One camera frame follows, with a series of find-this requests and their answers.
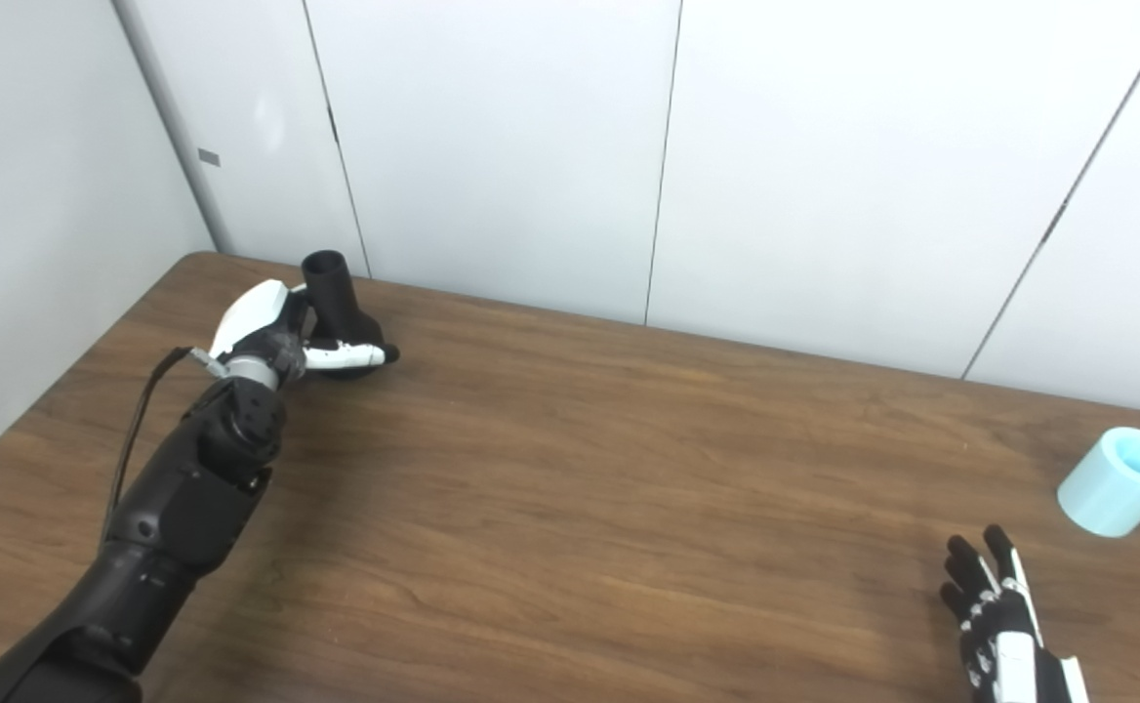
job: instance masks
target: white robotic hand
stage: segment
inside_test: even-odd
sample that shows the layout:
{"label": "white robotic hand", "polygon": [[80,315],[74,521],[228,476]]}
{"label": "white robotic hand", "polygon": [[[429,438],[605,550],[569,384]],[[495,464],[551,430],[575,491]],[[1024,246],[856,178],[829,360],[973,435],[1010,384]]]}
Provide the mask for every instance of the white robotic hand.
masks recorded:
{"label": "white robotic hand", "polygon": [[1057,659],[1043,645],[1034,599],[1016,547],[1000,525],[982,537],[999,564],[954,536],[944,565],[953,580],[939,595],[960,622],[961,660],[974,703],[1089,703],[1076,657]]}
{"label": "white robotic hand", "polygon": [[[226,363],[243,340],[277,328],[288,317],[290,309],[303,309],[307,304],[312,306],[306,299],[307,295],[306,285],[291,291],[280,281],[266,280],[253,286],[223,312],[210,345],[210,358],[221,365]],[[365,369],[397,360],[397,348],[383,343],[350,343],[342,338],[319,338],[311,335],[302,338],[299,346],[302,355],[299,366],[311,371]]]}

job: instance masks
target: black cable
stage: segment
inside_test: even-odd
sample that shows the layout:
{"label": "black cable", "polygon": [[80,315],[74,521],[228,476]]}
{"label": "black cable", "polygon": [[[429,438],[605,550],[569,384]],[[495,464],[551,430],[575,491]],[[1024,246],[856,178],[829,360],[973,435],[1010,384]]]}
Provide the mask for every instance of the black cable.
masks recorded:
{"label": "black cable", "polygon": [[119,450],[119,465],[114,468],[114,481],[111,483],[111,499],[107,500],[105,507],[105,521],[101,522],[100,543],[103,546],[105,546],[107,531],[111,531],[111,516],[114,515],[114,509],[119,506],[119,494],[123,493],[123,476],[128,473],[128,459],[132,458],[132,445],[137,443],[137,432],[140,431],[140,422],[146,418],[146,408],[149,406],[149,398],[154,394],[154,387],[158,385],[163,375],[172,366],[177,365],[179,360],[187,357],[192,350],[192,346],[177,346],[172,349],[154,367],[154,370],[149,374],[149,379],[146,381],[145,391],[141,391],[140,398],[137,399],[137,411],[132,414],[132,425],[128,427],[128,436],[123,440],[123,449]]}

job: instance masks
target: robotic hand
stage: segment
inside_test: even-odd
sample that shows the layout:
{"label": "robotic hand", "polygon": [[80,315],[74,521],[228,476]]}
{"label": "robotic hand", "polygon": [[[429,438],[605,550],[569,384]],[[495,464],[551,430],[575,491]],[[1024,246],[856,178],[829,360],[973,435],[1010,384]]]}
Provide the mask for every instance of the robotic hand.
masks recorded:
{"label": "robotic hand", "polygon": [[[345,260],[317,252],[306,285],[267,280],[227,309],[210,352],[154,369],[120,458],[97,559],[63,603],[0,657],[0,703],[139,703],[145,671],[199,579],[222,565],[279,453],[279,389],[317,370],[357,378],[397,360],[357,309]],[[303,333],[309,311],[317,324]],[[119,498],[147,395],[192,354],[218,377]]]}
{"label": "robotic hand", "polygon": [[960,622],[961,660],[974,703],[1089,703],[1076,657],[1057,659],[1043,645],[1021,558],[1000,525],[982,537],[999,564],[961,536],[947,540],[953,580],[939,595]]}

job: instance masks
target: black finger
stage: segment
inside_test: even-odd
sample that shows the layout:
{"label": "black finger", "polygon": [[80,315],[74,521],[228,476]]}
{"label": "black finger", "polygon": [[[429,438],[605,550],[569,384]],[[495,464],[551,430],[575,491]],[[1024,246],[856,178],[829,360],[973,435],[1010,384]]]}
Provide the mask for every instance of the black finger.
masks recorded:
{"label": "black finger", "polygon": [[991,556],[994,556],[994,561],[1000,565],[1000,578],[1016,579],[1020,571],[1021,559],[1017,556],[1017,548],[1013,547],[1012,540],[1008,539],[1003,529],[1000,525],[991,525],[982,533],[982,539],[986,540]]}
{"label": "black finger", "polygon": [[994,572],[987,565],[986,559],[974,549],[972,543],[959,534],[947,540],[947,551],[953,559],[961,564],[960,570],[968,582],[958,582],[964,592],[979,595],[984,590],[1000,591],[1000,585],[994,580]]}
{"label": "black finger", "polygon": [[958,588],[956,583],[944,583],[939,588],[939,597],[944,599],[947,608],[956,615],[958,622],[963,623],[970,618],[970,608],[972,608],[975,599],[964,595],[964,591]]}
{"label": "black finger", "polygon": [[984,590],[991,590],[991,583],[982,574],[980,566],[972,562],[964,562],[958,559],[956,556],[950,556],[944,561],[944,570],[953,578],[953,583],[956,583],[961,590],[975,600],[979,599]]}
{"label": "black finger", "polygon": [[968,676],[970,685],[977,689],[991,688],[991,677],[988,672],[982,671],[979,651],[975,640],[970,636],[962,636],[960,640],[961,663],[964,665],[964,675]]}

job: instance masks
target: wooden table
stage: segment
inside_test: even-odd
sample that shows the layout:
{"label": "wooden table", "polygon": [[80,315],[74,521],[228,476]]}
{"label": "wooden table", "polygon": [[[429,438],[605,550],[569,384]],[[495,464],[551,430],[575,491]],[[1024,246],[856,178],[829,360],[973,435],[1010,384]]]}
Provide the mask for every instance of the wooden table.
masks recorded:
{"label": "wooden table", "polygon": [[[92,558],[170,346],[288,267],[184,259],[0,440],[0,652]],[[1000,522],[1049,645],[1140,702],[1140,529],[1057,483],[1140,411],[357,280],[401,345],[288,391],[275,483],[149,702],[968,701],[944,541]],[[207,385],[181,365],[133,467]]]}

